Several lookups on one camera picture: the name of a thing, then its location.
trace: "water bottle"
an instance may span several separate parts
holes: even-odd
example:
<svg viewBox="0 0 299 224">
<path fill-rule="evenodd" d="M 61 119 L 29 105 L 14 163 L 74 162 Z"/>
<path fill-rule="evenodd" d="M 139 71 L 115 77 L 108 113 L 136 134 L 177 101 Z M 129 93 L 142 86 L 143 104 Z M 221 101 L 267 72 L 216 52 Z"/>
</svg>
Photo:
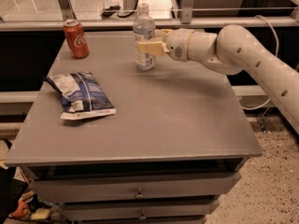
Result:
<svg viewBox="0 0 299 224">
<path fill-rule="evenodd" d="M 138 5 L 138 16 L 133 24 L 133 32 L 135 39 L 135 62 L 139 69 L 143 71 L 150 70 L 156 64 L 156 58 L 152 55 L 141 53 L 136 45 L 136 42 L 150 40 L 155 34 L 155 22 L 149 15 L 149 5 Z"/>
</svg>

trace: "black cable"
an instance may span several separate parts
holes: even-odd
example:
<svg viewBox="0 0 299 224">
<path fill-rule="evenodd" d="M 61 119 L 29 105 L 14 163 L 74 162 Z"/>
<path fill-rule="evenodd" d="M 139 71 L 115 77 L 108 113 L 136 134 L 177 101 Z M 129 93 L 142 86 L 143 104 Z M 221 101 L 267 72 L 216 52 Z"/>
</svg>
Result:
<svg viewBox="0 0 299 224">
<path fill-rule="evenodd" d="M 139 3 L 139 0 L 136 0 L 136 2 L 135 2 L 135 7 L 134 7 L 133 11 L 131 11 L 131 12 L 130 12 L 129 14 L 127 14 L 127 15 L 120 15 L 120 12 L 118 12 L 118 17 L 119 17 L 119 18 L 127 18 L 127 17 L 131 16 L 131 15 L 135 12 L 135 10 L 137 9 L 138 3 Z"/>
</svg>

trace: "soda can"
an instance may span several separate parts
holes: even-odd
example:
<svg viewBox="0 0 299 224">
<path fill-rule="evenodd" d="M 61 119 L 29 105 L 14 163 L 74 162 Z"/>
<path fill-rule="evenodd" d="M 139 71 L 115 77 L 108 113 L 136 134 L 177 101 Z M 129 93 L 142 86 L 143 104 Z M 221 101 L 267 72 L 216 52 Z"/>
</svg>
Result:
<svg viewBox="0 0 299 224">
<path fill-rule="evenodd" d="M 64 35 L 74 58 L 79 59 L 89 55 L 90 52 L 81 23 L 76 20 L 67 20 L 64 23 Z"/>
</svg>

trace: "drawer knob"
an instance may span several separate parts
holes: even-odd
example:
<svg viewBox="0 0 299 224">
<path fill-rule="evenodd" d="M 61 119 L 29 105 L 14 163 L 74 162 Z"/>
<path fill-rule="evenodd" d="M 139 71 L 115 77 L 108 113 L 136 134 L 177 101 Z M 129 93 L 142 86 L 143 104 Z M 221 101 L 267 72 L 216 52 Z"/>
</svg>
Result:
<svg viewBox="0 0 299 224">
<path fill-rule="evenodd" d="M 135 195 L 136 199 L 144 199 L 144 195 L 141 193 L 141 189 L 138 189 L 138 193 Z"/>
<path fill-rule="evenodd" d="M 141 212 L 141 215 L 139 217 L 139 220 L 145 220 L 147 217 L 144 215 L 144 212 Z"/>
</svg>

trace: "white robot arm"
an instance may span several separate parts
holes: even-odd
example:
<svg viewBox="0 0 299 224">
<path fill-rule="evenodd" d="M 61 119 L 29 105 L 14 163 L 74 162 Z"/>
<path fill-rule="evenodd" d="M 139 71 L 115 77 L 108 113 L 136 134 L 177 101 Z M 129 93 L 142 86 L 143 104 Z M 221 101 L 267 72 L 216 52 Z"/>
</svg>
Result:
<svg viewBox="0 0 299 224">
<path fill-rule="evenodd" d="M 196 61 L 225 75 L 244 69 L 299 133 L 299 73 L 269 52 L 247 29 L 228 25 L 218 35 L 190 29 L 158 30 L 157 36 L 163 41 L 139 43 L 140 51 L 156 56 L 168 53 L 174 60 Z"/>
</svg>

